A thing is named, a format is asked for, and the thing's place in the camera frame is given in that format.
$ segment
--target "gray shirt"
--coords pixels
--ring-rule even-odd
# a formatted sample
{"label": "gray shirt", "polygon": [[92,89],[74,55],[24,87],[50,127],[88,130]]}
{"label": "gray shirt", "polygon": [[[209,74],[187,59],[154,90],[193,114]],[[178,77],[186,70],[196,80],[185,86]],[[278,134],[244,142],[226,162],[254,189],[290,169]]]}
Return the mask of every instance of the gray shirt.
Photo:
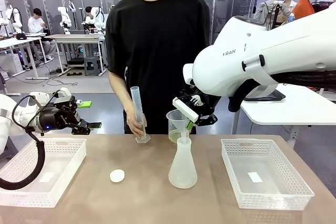
{"label": "gray shirt", "polygon": [[[276,5],[274,4],[275,1],[277,0],[268,0],[260,3],[256,9],[256,13],[254,14],[254,19],[265,24],[267,30],[271,30],[272,22],[274,20],[276,10]],[[289,8],[285,3],[280,3],[279,5],[282,13],[288,18],[291,14]]]}

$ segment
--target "green object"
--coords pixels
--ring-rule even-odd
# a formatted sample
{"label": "green object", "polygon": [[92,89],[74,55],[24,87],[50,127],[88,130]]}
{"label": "green object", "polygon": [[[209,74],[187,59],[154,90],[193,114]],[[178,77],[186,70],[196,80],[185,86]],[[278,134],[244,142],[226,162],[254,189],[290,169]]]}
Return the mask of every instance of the green object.
{"label": "green object", "polygon": [[194,123],[192,121],[189,121],[188,125],[187,125],[187,130],[191,130],[194,126]]}
{"label": "green object", "polygon": [[86,102],[83,102],[82,105],[79,105],[78,108],[79,109],[87,109],[87,108],[90,108],[92,105],[92,101],[86,101]]}

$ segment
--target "white round cap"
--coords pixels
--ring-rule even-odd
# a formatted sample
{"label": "white round cap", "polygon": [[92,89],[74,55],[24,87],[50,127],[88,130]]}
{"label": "white round cap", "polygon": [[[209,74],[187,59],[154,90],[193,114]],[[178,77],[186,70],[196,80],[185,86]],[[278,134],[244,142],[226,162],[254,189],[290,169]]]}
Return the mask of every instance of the white round cap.
{"label": "white round cap", "polygon": [[110,180],[114,183],[119,183],[125,178],[125,172],[123,170],[117,169],[110,173]]}

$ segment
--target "black hair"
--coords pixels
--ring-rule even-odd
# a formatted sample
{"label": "black hair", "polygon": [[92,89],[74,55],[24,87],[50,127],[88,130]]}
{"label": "black hair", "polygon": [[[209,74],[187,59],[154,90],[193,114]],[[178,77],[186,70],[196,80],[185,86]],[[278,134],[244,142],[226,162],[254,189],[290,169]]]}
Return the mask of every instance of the black hair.
{"label": "black hair", "polygon": [[41,10],[39,8],[35,8],[33,10],[33,13],[36,14],[37,16],[42,16],[42,12],[41,12]]}
{"label": "black hair", "polygon": [[92,6],[85,7],[85,12],[90,13],[92,10]]}

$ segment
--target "white conical flask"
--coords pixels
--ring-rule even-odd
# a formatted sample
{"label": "white conical flask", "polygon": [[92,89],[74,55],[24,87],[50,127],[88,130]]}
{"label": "white conical flask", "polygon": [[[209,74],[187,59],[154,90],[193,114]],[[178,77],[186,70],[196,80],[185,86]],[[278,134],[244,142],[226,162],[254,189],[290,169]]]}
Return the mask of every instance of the white conical flask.
{"label": "white conical flask", "polygon": [[170,183],[181,189],[193,187],[197,182],[197,172],[191,154],[191,139],[179,138],[177,151],[168,174]]}

